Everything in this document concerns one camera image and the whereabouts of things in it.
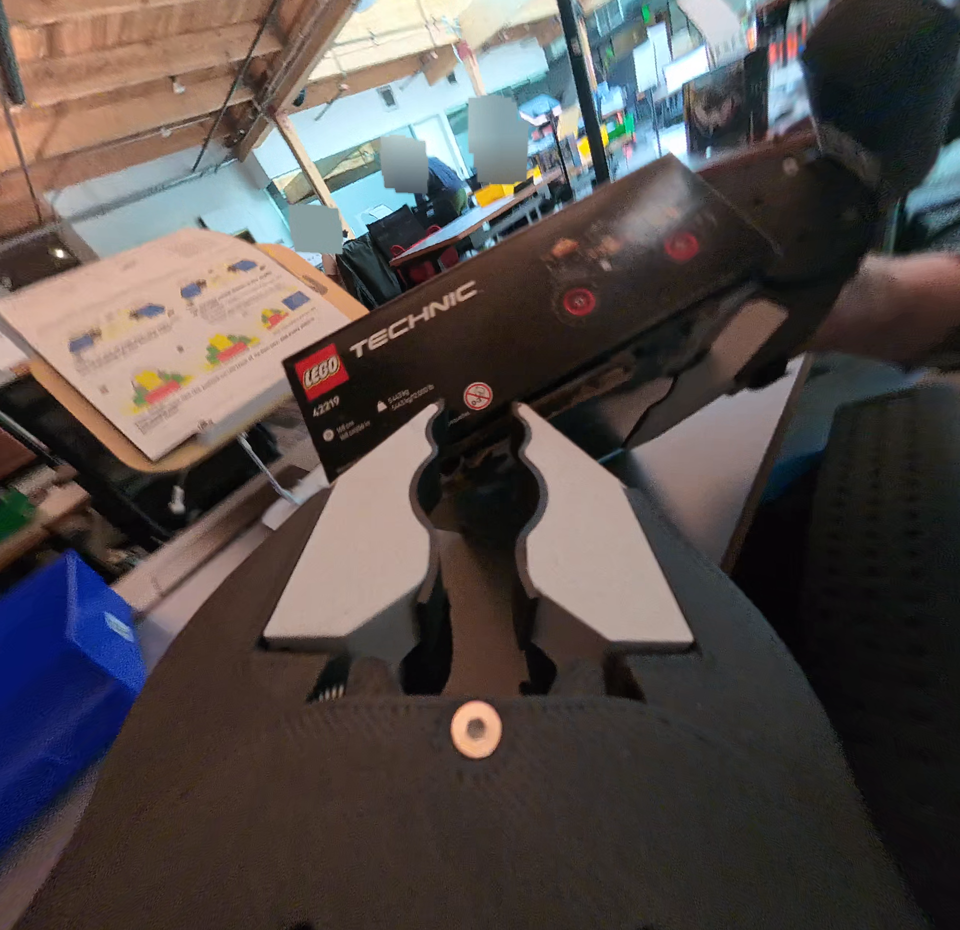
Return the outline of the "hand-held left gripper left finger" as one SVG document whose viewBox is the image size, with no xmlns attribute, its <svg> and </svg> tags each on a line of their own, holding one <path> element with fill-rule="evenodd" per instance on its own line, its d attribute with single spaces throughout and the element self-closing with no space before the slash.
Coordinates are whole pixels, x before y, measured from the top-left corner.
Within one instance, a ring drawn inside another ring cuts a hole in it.
<svg viewBox="0 0 960 930">
<path fill-rule="evenodd" d="M 332 484 L 262 632 L 273 651 L 384 661 L 445 677 L 445 587 L 428 512 L 440 499 L 443 404 L 430 404 Z"/>
</svg>

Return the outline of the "blue bin with white label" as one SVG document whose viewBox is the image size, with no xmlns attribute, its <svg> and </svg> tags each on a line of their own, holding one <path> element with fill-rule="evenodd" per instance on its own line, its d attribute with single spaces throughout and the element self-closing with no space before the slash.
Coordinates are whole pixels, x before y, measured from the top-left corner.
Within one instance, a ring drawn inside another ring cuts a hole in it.
<svg viewBox="0 0 960 930">
<path fill-rule="evenodd" d="M 134 612 L 77 552 L 2 596 L 2 852 L 112 746 L 147 674 Z"/>
</svg>

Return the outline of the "person's right hand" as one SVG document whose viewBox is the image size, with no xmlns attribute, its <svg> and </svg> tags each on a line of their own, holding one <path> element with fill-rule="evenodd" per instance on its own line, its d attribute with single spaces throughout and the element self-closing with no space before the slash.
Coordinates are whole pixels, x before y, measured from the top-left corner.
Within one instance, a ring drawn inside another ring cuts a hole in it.
<svg viewBox="0 0 960 930">
<path fill-rule="evenodd" d="M 866 256 L 804 348 L 958 372 L 958 253 Z"/>
</svg>

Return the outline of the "black chair with jacket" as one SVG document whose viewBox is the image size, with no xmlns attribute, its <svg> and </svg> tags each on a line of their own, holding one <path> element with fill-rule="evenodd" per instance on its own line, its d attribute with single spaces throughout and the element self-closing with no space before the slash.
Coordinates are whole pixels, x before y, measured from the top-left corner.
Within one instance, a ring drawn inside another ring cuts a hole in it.
<svg viewBox="0 0 960 930">
<path fill-rule="evenodd" d="M 336 262 L 343 287 L 368 311 L 378 309 L 403 294 L 399 278 L 369 234 L 344 240 Z"/>
</svg>

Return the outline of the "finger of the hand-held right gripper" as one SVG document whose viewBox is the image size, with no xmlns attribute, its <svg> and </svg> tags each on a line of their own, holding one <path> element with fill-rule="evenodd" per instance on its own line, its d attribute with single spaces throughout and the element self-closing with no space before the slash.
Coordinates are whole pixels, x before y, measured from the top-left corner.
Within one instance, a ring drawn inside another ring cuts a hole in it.
<svg viewBox="0 0 960 930">
<path fill-rule="evenodd" d="M 642 413 L 624 439 L 639 446 L 682 423 L 733 388 L 741 372 L 786 322 L 788 312 L 770 300 L 746 303 L 689 367 L 640 389 Z"/>
</svg>

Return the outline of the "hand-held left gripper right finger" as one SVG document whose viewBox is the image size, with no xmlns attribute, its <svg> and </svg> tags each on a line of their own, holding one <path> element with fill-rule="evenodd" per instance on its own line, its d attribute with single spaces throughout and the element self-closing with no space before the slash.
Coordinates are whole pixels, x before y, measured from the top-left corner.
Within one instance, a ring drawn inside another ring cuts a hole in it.
<svg viewBox="0 0 960 930">
<path fill-rule="evenodd" d="M 514 544 L 513 626 L 533 684 L 563 667 L 675 656 L 694 634 L 627 487 L 526 404 L 514 456 L 535 491 Z"/>
</svg>

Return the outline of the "long background table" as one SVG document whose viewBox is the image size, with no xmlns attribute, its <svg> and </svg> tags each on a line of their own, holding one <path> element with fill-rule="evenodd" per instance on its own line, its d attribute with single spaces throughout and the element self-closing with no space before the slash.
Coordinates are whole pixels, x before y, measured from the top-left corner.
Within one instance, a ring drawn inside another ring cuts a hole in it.
<svg viewBox="0 0 960 930">
<path fill-rule="evenodd" d="M 504 196 L 486 206 L 471 209 L 439 228 L 435 233 L 412 244 L 402 253 L 394 255 L 390 259 L 390 267 L 398 269 L 413 265 L 422 258 L 439 257 L 446 248 L 456 246 L 475 232 L 488 227 L 494 219 L 512 213 L 517 207 L 525 210 L 527 205 L 533 204 L 534 200 L 544 199 L 549 186 L 558 180 L 566 181 L 567 179 L 560 169 L 555 168 L 539 179 L 534 179 L 520 193 Z"/>
</svg>

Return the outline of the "black mesh chair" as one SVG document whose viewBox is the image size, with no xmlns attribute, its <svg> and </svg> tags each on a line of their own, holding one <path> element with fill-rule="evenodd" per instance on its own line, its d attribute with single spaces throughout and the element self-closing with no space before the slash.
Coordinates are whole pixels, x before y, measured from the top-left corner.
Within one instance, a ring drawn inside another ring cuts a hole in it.
<svg viewBox="0 0 960 930">
<path fill-rule="evenodd" d="M 425 226 L 408 204 L 369 222 L 366 232 L 372 245 L 387 263 L 427 237 Z"/>
</svg>

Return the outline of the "black toy set box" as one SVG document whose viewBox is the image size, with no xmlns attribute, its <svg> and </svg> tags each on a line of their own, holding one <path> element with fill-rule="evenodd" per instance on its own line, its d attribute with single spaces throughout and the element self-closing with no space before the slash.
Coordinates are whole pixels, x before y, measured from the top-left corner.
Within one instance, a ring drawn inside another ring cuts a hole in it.
<svg viewBox="0 0 960 930">
<path fill-rule="evenodd" d="M 442 403 L 457 455 L 511 405 L 598 372 L 670 324 L 705 349 L 774 241 L 699 173 L 660 158 L 321 336 L 283 362 L 329 481 Z"/>
</svg>

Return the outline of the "red office chair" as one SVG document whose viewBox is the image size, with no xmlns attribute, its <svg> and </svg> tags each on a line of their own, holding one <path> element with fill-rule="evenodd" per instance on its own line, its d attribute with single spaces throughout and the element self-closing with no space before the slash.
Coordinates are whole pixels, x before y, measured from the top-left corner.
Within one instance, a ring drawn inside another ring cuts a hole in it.
<svg viewBox="0 0 960 930">
<path fill-rule="evenodd" d="M 440 230 L 441 228 L 437 224 L 432 224 L 426 229 L 423 240 L 419 240 L 409 247 L 403 247 L 398 243 L 390 247 L 390 267 L 403 291 L 408 291 L 425 283 L 432 277 L 437 276 L 441 271 L 450 269 L 461 262 L 461 254 L 456 249 L 456 246 L 451 244 L 444 247 L 441 251 L 433 251 L 421 255 L 405 264 L 393 263 L 393 261 L 399 259 L 404 253 L 412 251 L 414 247 L 424 243 L 427 238 L 434 236 Z"/>
</svg>

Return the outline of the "large black toy box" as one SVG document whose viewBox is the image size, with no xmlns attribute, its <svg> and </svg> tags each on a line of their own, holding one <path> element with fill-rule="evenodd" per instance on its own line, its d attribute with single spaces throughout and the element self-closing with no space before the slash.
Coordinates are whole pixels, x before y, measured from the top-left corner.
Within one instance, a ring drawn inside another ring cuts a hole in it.
<svg viewBox="0 0 960 930">
<path fill-rule="evenodd" d="M 687 153 L 715 156 L 766 139 L 769 130 L 769 60 L 757 48 L 683 84 Z"/>
</svg>

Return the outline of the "grey desk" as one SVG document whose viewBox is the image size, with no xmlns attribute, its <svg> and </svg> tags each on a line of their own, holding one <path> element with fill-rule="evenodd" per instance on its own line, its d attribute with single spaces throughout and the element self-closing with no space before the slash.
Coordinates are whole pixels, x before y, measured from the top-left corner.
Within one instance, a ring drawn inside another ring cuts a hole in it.
<svg viewBox="0 0 960 930">
<path fill-rule="evenodd" d="M 792 360 L 774 384 L 724 396 L 630 452 L 639 480 L 702 554 L 722 570 L 737 562 L 810 372 Z M 258 544 L 294 514 L 260 475 L 148 555 L 112 589 L 135 620 L 191 579 L 216 589 Z"/>
</svg>

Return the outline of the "wooden post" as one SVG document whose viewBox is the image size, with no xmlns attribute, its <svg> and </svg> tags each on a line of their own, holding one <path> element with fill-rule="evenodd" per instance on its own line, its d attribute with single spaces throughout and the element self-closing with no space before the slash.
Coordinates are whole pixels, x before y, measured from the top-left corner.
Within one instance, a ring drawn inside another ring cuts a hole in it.
<svg viewBox="0 0 960 930">
<path fill-rule="evenodd" d="M 294 156 L 300 171 L 304 174 L 306 180 L 308 181 L 309 187 L 314 196 L 317 198 L 320 204 L 326 208 L 336 211 L 339 217 L 342 233 L 345 234 L 346 239 L 353 240 L 355 237 L 354 229 L 349 226 L 346 218 L 340 211 L 340 208 L 330 192 L 327 182 L 324 180 L 323 176 L 318 170 L 316 162 L 309 156 L 306 146 L 304 145 L 299 134 L 296 132 L 296 129 L 294 128 L 289 116 L 283 113 L 281 110 L 273 108 L 270 111 L 270 117 L 280 137 L 283 139 L 284 144 L 287 146 L 292 156 Z"/>
</svg>

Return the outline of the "black pillar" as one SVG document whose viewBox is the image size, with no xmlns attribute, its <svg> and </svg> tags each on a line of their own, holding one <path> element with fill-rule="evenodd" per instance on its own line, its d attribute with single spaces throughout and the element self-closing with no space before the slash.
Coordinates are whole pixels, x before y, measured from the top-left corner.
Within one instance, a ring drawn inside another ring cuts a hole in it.
<svg viewBox="0 0 960 930">
<path fill-rule="evenodd" d="M 597 111 L 596 80 L 586 23 L 578 0 L 556 2 L 589 147 L 594 186 L 598 187 L 610 181 L 610 170 Z"/>
</svg>

